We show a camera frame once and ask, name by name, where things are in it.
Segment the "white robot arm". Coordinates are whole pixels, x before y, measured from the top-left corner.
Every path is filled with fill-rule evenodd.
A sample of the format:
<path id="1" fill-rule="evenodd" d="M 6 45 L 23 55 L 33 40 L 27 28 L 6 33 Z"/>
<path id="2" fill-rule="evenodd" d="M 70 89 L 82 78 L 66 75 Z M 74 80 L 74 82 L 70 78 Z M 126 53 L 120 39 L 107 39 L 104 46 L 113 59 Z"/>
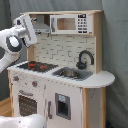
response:
<path id="1" fill-rule="evenodd" d="M 0 47 L 5 50 L 0 60 L 0 73 L 20 57 L 22 44 L 26 47 L 37 42 L 37 37 L 28 14 L 23 14 L 13 22 L 14 26 L 0 31 Z M 44 117 L 32 114 L 25 117 L 0 116 L 0 128 L 47 128 Z"/>

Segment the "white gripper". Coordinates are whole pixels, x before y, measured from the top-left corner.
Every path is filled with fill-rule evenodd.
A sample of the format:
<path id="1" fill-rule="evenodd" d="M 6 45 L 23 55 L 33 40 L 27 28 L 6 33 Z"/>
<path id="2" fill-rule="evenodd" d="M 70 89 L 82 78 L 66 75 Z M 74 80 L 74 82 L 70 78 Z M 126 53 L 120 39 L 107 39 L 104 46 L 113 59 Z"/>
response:
<path id="1" fill-rule="evenodd" d="M 37 37 L 31 22 L 31 18 L 28 14 L 23 14 L 14 20 L 14 27 L 18 32 L 18 37 L 23 39 L 26 47 L 37 42 Z"/>

